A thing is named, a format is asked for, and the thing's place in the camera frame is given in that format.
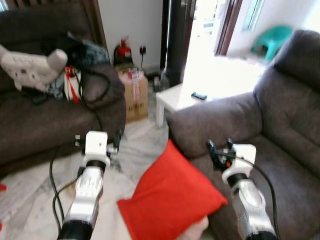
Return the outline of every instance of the sofa back cushion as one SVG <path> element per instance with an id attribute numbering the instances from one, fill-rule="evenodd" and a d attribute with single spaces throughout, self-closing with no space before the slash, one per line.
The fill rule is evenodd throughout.
<path id="1" fill-rule="evenodd" d="M 320 178 L 320 34 L 296 31 L 254 95 L 263 134 Z"/>
<path id="2" fill-rule="evenodd" d="M 0 12 L 0 44 L 10 51 L 43 55 L 42 44 L 71 32 L 92 41 L 81 2 L 52 3 Z M 13 90 L 13 81 L 0 68 L 0 92 Z"/>

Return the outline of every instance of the red cushion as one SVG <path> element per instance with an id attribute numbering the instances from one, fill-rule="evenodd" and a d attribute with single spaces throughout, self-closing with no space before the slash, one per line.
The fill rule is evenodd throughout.
<path id="1" fill-rule="evenodd" d="M 227 200 L 169 140 L 132 198 L 117 203 L 133 240 L 174 240 Z"/>

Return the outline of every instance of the red fire extinguisher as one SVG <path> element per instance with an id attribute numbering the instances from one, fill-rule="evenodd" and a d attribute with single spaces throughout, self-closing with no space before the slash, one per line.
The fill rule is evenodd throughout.
<path id="1" fill-rule="evenodd" d="M 128 46 L 128 37 L 121 39 L 121 44 L 116 46 L 113 53 L 113 65 L 133 63 L 131 48 Z"/>

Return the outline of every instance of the marble floor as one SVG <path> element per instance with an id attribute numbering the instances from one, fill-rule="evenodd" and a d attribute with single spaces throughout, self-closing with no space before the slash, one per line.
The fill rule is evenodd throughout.
<path id="1" fill-rule="evenodd" d="M 149 89 L 149 117 L 126 125 L 119 153 L 105 173 L 103 196 L 92 240 L 131 239 L 116 202 L 133 194 L 142 174 L 165 149 L 168 126 L 164 124 L 159 128 L 155 125 L 155 110 L 155 94 Z M 75 178 L 81 163 L 80 152 L 56 159 L 53 175 L 58 189 Z M 7 185 L 7 191 L 0 193 L 0 240 L 57 239 L 49 163 L 9 175 L 1 183 Z M 71 187 L 61 193 L 64 212 L 73 196 Z M 213 239 L 209 229 L 201 237 L 201 240 Z"/>

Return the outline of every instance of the teal plastic stool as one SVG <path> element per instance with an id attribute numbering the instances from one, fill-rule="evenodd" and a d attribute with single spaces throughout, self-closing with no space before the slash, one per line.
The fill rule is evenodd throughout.
<path id="1" fill-rule="evenodd" d="M 268 48 L 265 59 L 272 60 L 291 34 L 292 29 L 288 26 L 276 26 L 269 29 L 258 38 L 252 51 L 257 53 L 261 46 L 265 46 Z"/>

